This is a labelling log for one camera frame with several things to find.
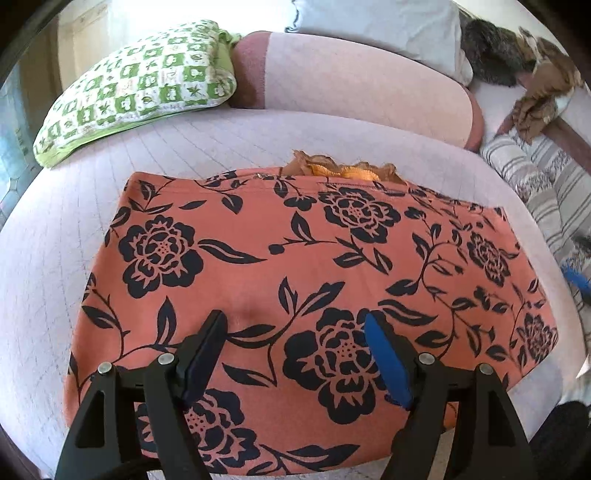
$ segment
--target white sheet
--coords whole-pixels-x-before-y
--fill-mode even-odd
[[[531,216],[480,157],[352,119],[217,108],[87,145],[42,171],[0,232],[0,423],[44,473],[54,473],[66,434],[62,379],[86,278],[127,178],[138,170],[203,178],[234,168],[283,165],[292,149],[343,163],[393,162],[415,183],[505,208],[540,276],[560,334],[551,355],[511,390],[527,433],[539,428],[584,361],[580,322]],[[372,465],[315,477],[361,479],[383,468],[379,462]]]

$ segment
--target orange cloth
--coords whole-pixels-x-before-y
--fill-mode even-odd
[[[326,155],[308,155],[302,150],[294,150],[294,158],[281,170],[285,176],[312,175],[316,177],[340,177],[352,180],[391,181],[406,185],[396,174],[396,167],[386,163],[382,167],[361,161],[355,165],[337,165]]]
[[[410,182],[279,172],[129,179],[74,331],[68,421],[101,362],[147,365],[220,309],[230,333],[186,413],[205,464],[232,475],[323,471],[386,457],[407,419],[365,342],[368,312],[446,365],[490,363],[506,387],[556,344],[501,208]],[[145,404],[137,419],[155,456]]]

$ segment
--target black flower print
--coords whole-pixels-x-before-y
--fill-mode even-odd
[[[372,413],[375,389],[385,390],[363,333],[368,313],[362,309],[355,318],[348,310],[326,308],[315,332],[296,333],[285,343],[284,375],[318,391],[318,401],[335,423]],[[372,313],[384,317],[381,311]]]
[[[196,250],[193,227],[162,215],[145,226],[132,225],[119,241],[119,252],[129,263],[123,273],[129,294],[140,299],[160,284],[188,287],[203,269]]]
[[[398,223],[400,214],[388,203],[376,202],[364,190],[341,187],[338,191],[320,192],[324,214],[330,223],[349,228],[351,234],[367,244],[384,244],[388,228]]]
[[[530,357],[539,364],[548,356],[558,342],[558,331],[544,324],[542,317],[531,313],[525,315],[524,326],[517,327],[517,333],[527,345]]]
[[[255,446],[256,433],[240,427],[244,414],[233,392],[206,390],[185,418],[201,458],[212,473],[227,473],[226,467],[241,468],[261,455]]]
[[[507,261],[495,245],[476,232],[472,232],[470,241],[466,245],[472,261],[484,269],[486,277],[491,282],[502,287],[505,284],[505,277],[511,276],[511,273]]]

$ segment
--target brown cloth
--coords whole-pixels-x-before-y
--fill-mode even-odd
[[[515,103],[512,112],[519,136],[529,145],[558,116],[556,98],[581,85],[581,76],[573,61],[548,45],[551,44],[538,41],[538,50],[547,59],[538,65],[526,87],[527,92]]]
[[[376,167],[366,161],[358,162],[352,166],[338,165],[332,158],[326,155],[310,156],[302,150],[294,150],[293,159],[282,168],[281,175],[391,181],[400,185],[406,185],[406,182],[396,174],[396,167],[391,163],[386,163],[382,167]]]

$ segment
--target black leaf print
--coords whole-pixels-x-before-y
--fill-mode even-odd
[[[294,461],[308,470],[321,472],[324,468],[330,468],[343,463],[347,458],[353,455],[359,445],[339,445],[328,449],[323,449],[318,445],[308,445],[297,450],[291,450],[287,453],[294,456]]]
[[[186,203],[182,207],[179,207],[181,210],[195,210],[195,208],[199,208],[203,205],[207,200],[195,200],[193,202]]]
[[[457,230],[455,230],[455,229],[453,229],[453,230],[452,230],[452,242],[454,242],[454,243],[456,244],[456,246],[458,247],[457,251],[458,251],[458,253],[460,254],[460,256],[461,256],[461,257],[464,259],[464,261],[465,261],[466,263],[468,263],[468,261],[466,260],[466,257],[464,256],[464,254],[463,254],[463,253],[461,253],[461,250],[460,250],[460,248],[459,248],[459,247],[461,247],[461,246],[462,246],[462,236],[461,236],[461,235],[460,235],[460,233],[459,233]]]
[[[275,186],[273,187],[273,191],[277,196],[281,197],[282,199],[287,197],[287,194],[289,193],[287,185],[284,181],[276,181]]]
[[[243,201],[238,195],[231,195],[227,193],[222,199],[222,203],[224,207],[226,207],[231,212],[234,212],[236,215],[238,215],[240,210],[242,210]]]
[[[403,297],[405,295],[414,295],[418,290],[418,282],[410,280],[410,278],[403,278],[398,280],[394,285],[386,288],[386,291],[393,297]]]
[[[466,335],[468,336],[468,344],[474,353],[474,358],[476,358],[482,351],[482,338],[480,338],[480,330],[475,327],[467,327]]]
[[[440,273],[441,275],[445,275],[446,277],[452,276],[452,274],[450,273],[450,271],[447,268],[445,268],[439,264],[436,264],[436,263],[433,264],[433,270],[435,270],[437,273]]]
[[[482,215],[482,219],[494,232],[496,232],[494,225],[491,223],[491,221],[488,218],[486,218],[484,215]]]
[[[422,190],[409,189],[408,192],[410,193],[410,195],[416,195],[417,197],[423,197],[423,198],[427,197],[427,194],[425,192],[423,192]]]
[[[84,296],[82,297],[82,301],[85,301],[90,295],[91,289],[96,287],[96,276],[94,273],[90,272],[88,276],[88,281],[86,282],[86,288],[84,289]]]
[[[491,345],[486,349],[486,354],[496,362],[502,362],[508,356],[507,351],[501,345]]]
[[[447,341],[447,335],[438,330],[429,330],[415,339],[415,343],[426,348],[439,348]]]
[[[164,303],[158,311],[158,319],[156,322],[157,334],[155,343],[168,345],[170,343],[170,340],[173,339],[174,332],[176,331],[176,329],[177,315],[174,311],[172,302],[168,297],[166,297]],[[160,342],[160,340],[163,339],[164,332],[166,332],[166,337],[162,342]]]
[[[447,292],[434,286],[434,285],[429,285],[427,286],[427,291],[433,295],[433,297],[436,297],[437,295],[445,295]]]
[[[259,323],[257,325],[251,325],[250,327],[240,330],[239,332],[228,333],[231,338],[254,338],[265,335],[272,331],[275,327],[273,325],[267,325],[266,323]]]
[[[465,264],[468,264],[468,260],[467,260],[466,256],[464,255],[464,252],[462,252],[462,250],[460,248],[457,249],[457,254],[460,256],[460,258],[464,261]]]
[[[273,385],[270,378],[267,378],[259,372],[247,370],[245,368],[232,367],[222,364],[224,371],[237,383],[242,385],[253,385],[255,387],[270,387]]]
[[[269,253],[271,255],[281,255],[283,252],[285,252],[285,247],[283,245],[280,245],[280,244],[269,245]]]
[[[417,246],[417,253],[423,260],[425,260],[425,257],[429,252],[429,244],[423,238],[419,237],[416,233],[413,233],[413,241]]]
[[[378,303],[378,305],[382,307],[385,306],[384,312],[390,315],[392,318],[404,323],[405,325],[410,325],[413,327],[428,325],[437,318],[437,315],[431,317],[425,313],[411,310],[402,305],[402,303],[393,299],[382,300]]]
[[[281,306],[283,307],[283,309],[285,310],[285,312],[287,314],[290,314],[290,313],[293,314],[296,312],[297,292],[291,291],[290,284],[287,281],[287,277],[285,277],[281,281],[281,284],[279,285],[278,296],[279,296],[279,303],[281,303]]]
[[[291,231],[294,232],[294,235],[303,240],[304,242],[315,242],[316,240],[310,233],[310,225],[304,217],[302,217],[298,212],[294,213],[294,216],[291,218]]]
[[[374,248],[374,257],[378,270],[380,270],[381,273],[388,274],[388,272],[394,267],[392,261],[386,255],[379,252],[377,248]]]
[[[527,353],[525,353],[525,345],[521,345],[519,349],[519,355],[517,355],[517,361],[519,362],[519,366],[521,368],[525,367],[527,363]]]
[[[492,311],[502,315],[507,311],[508,308],[509,306],[505,302],[500,301],[499,303],[493,306]]]
[[[86,313],[86,316],[90,319],[90,321],[98,328],[107,329],[118,325],[117,320],[115,320],[107,312],[103,312],[101,309],[83,305],[82,310],[84,313]]]
[[[461,297],[459,299],[455,299],[452,303],[452,309],[456,312],[461,312],[462,310],[472,309],[476,306],[476,304],[471,301],[470,299]]]
[[[143,212],[144,211],[144,207],[142,207],[138,202],[136,202],[134,199],[129,199],[129,204],[131,205],[131,208],[133,210],[135,210],[136,212]]]
[[[431,238],[433,238],[434,240],[437,240],[439,238],[439,235],[441,235],[441,225],[439,225],[438,223],[434,223],[431,225]]]
[[[457,215],[456,215],[455,213],[453,213],[451,210],[448,210],[448,209],[446,209],[446,208],[442,208],[442,209],[441,209],[441,211],[442,211],[443,213],[446,213],[446,214],[448,214],[450,217],[457,218]]]
[[[153,197],[156,196],[156,188],[151,183],[147,181],[140,180],[139,181],[139,189],[142,193],[142,197],[144,200],[151,200]]]
[[[521,293],[521,290],[519,289],[519,287],[517,285],[515,285],[514,283],[511,284],[513,286],[513,291],[515,292],[515,294],[517,295],[517,298],[519,298],[519,301],[521,303],[524,302],[523,299],[523,294]]]
[[[74,354],[70,353],[70,372],[74,377],[78,378],[78,362],[74,358]]]
[[[351,268],[363,263],[365,259],[357,252],[347,252],[339,257],[333,258],[333,261],[341,268]]]
[[[421,218],[426,218],[427,214],[422,210],[416,209],[415,207],[408,207],[407,211],[404,212],[404,215],[411,220],[419,220]]]
[[[539,285],[540,285],[540,282],[538,281],[538,279],[537,279],[537,278],[534,278],[534,279],[531,281],[531,283],[530,283],[530,286],[529,286],[529,287],[527,287],[527,291],[528,291],[529,293],[535,293],[535,292],[537,292],[537,291],[538,291],[538,286],[539,286]]]
[[[167,205],[158,205],[156,207],[150,207],[150,208],[146,208],[144,210],[145,213],[149,213],[150,215],[157,215],[159,213],[164,213],[166,212],[166,210],[168,210],[170,207],[172,207],[172,203],[169,203]]]
[[[514,258],[517,258],[519,256],[519,254],[510,254],[508,251],[503,250],[502,248],[499,249],[499,252],[501,253],[501,255],[503,255],[503,257],[505,257],[508,260],[513,260]]]
[[[273,469],[271,469],[268,472],[265,472],[265,468],[270,467],[273,465],[273,462],[263,462],[260,463],[259,465],[255,465],[254,467],[252,467],[247,473],[247,476],[251,476],[251,475],[268,475],[269,473],[273,473],[276,472],[277,470],[279,470],[277,467],[274,467]]]
[[[200,240],[198,245],[199,248],[226,263],[251,264],[265,261],[264,258],[253,257],[247,253],[234,250],[230,245],[220,242],[219,240],[205,238]]]
[[[121,207],[117,211],[117,215],[113,218],[113,222],[111,223],[111,228],[117,228],[123,225],[129,217],[131,216],[131,209],[129,207]]]
[[[345,286],[344,281],[337,283],[325,283],[320,287],[320,290],[310,295],[303,306],[308,306],[302,316],[323,309],[339,295],[340,291]]]

